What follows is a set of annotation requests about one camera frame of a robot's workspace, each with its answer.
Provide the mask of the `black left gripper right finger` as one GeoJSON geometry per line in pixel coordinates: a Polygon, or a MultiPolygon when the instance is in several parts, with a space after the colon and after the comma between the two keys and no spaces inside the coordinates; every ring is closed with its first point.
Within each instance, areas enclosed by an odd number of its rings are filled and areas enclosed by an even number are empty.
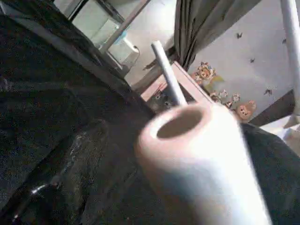
{"type": "Polygon", "coordinates": [[[300,223],[300,158],[278,136],[241,124],[273,224],[300,223]]]}

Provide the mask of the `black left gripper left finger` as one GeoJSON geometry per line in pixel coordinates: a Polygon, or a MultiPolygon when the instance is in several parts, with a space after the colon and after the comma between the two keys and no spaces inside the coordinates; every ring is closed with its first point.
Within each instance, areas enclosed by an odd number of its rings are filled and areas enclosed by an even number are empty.
{"type": "Polygon", "coordinates": [[[3,225],[166,225],[133,152],[96,120],[63,139],[0,212],[3,225]]]}

